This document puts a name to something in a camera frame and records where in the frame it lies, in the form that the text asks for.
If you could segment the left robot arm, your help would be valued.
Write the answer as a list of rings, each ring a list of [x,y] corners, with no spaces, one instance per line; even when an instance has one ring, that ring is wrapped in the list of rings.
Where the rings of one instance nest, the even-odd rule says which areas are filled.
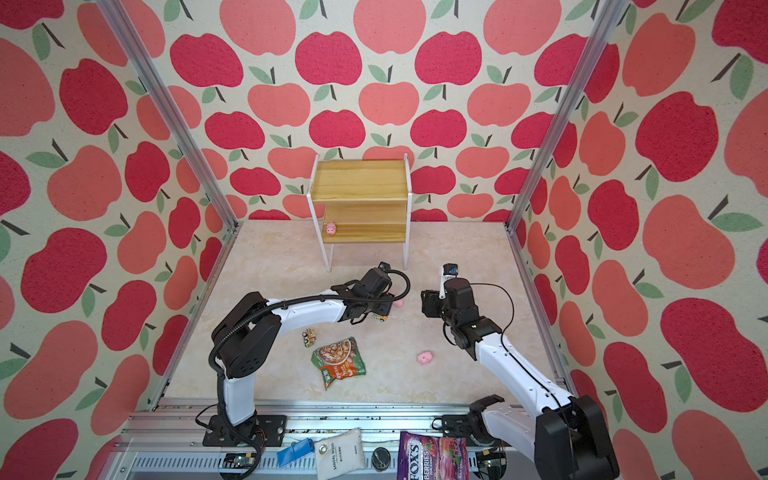
[[[246,294],[211,334],[208,365],[216,374],[216,413],[205,429],[205,447],[279,447],[287,417],[256,412],[255,373],[266,362],[282,333],[319,324],[363,322],[374,314],[387,316],[396,301],[411,290],[409,277],[382,262],[361,279],[331,286],[318,294],[294,299],[267,299],[258,291]]]

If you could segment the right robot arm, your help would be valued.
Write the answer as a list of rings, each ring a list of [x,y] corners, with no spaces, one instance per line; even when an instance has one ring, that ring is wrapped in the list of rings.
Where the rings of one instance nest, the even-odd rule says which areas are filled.
[[[500,396],[475,402],[467,415],[473,441],[510,445],[535,465],[541,479],[619,476],[598,403],[559,387],[525,359],[504,330],[480,313],[471,282],[445,277],[440,289],[421,292],[421,304],[422,313],[440,319],[454,343],[493,373],[522,406],[514,408]]]

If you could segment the wooden two-tier shelf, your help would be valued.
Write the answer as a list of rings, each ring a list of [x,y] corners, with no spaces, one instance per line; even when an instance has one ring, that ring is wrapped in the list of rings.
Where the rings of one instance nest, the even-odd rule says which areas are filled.
[[[323,263],[332,270],[341,244],[400,244],[409,264],[413,187],[410,157],[379,160],[314,159],[308,203]],[[335,236],[325,226],[334,222]]]

